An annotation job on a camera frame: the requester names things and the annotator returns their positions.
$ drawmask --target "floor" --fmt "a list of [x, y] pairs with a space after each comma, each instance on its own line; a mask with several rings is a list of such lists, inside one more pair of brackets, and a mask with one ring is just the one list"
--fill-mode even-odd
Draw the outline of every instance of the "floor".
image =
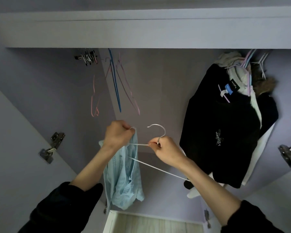
[[110, 233], [203, 233], [199, 224], [117, 214]]

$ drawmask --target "hand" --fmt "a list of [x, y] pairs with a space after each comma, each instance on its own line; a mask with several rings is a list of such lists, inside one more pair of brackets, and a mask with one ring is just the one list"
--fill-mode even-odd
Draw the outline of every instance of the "hand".
[[179, 165], [186, 159], [186, 156], [181, 152], [171, 137], [161, 137], [159, 139], [160, 147], [157, 144], [158, 139], [158, 137], [155, 137], [149, 141], [149, 147], [154, 150], [161, 161], [175, 168], [179, 168]]
[[135, 129], [131, 129], [124, 120], [112, 121], [107, 127], [102, 148], [111, 149], [116, 153], [121, 147], [127, 145], [133, 134], [135, 134]]

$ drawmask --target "wardrobe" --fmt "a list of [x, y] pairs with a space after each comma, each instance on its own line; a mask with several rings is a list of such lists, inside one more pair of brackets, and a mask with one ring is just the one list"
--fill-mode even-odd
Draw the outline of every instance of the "wardrobe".
[[[0, 90], [47, 141], [56, 131], [66, 134], [58, 152], [78, 173], [113, 120], [136, 127], [139, 143], [161, 136], [161, 128], [147, 128], [160, 124], [179, 144], [189, 99], [214, 61], [223, 52], [246, 55], [254, 48], [258, 59], [272, 49], [264, 66], [277, 81], [273, 97], [279, 120], [248, 183], [227, 187], [246, 198], [289, 171], [277, 151], [278, 145], [291, 144], [291, 0], [285, 1], [205, 0], [194, 9], [187, 9], [189, 1], [182, 9], [175, 9], [177, 2], [156, 3], [156, 8], [149, 2], [142, 3], [143, 10], [137, 3], [130, 10], [0, 13]], [[139, 112], [118, 81], [119, 110], [108, 49], [123, 66], [126, 92], [133, 94]], [[98, 64], [75, 59], [92, 50]], [[183, 176], [150, 148], [138, 150], [141, 161]], [[140, 170], [146, 198], [128, 212], [205, 222], [205, 203], [200, 196], [187, 198], [183, 180], [142, 164]]]

